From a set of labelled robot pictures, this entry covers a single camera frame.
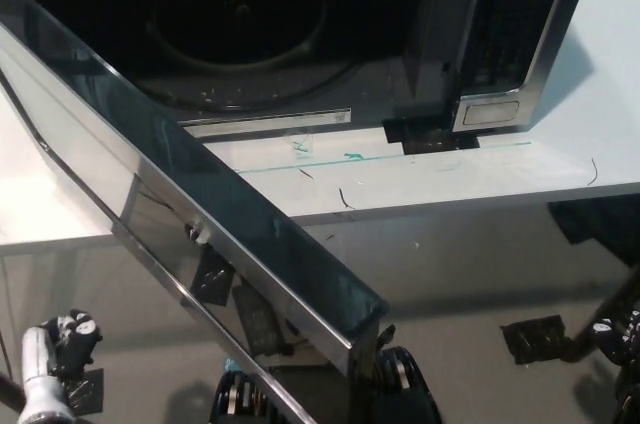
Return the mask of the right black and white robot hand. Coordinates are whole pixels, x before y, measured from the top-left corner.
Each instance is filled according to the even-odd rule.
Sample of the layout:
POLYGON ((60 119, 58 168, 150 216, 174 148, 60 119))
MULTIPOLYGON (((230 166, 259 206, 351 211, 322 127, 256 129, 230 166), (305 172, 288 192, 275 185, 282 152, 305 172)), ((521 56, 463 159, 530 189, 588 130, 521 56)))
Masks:
POLYGON ((639 422, 639 310, 630 308, 618 319, 604 317, 591 328, 596 347, 619 367, 614 385, 615 424, 639 422))

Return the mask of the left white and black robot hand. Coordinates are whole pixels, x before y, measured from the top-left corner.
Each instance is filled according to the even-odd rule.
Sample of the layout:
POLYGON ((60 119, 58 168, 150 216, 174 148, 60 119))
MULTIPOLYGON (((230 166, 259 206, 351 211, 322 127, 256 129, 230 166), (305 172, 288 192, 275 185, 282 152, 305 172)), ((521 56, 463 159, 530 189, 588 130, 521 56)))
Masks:
POLYGON ((102 339, 93 317, 78 309, 30 327, 22 338, 23 383, 44 377, 61 381, 81 378, 84 368, 93 363, 92 353, 102 339))

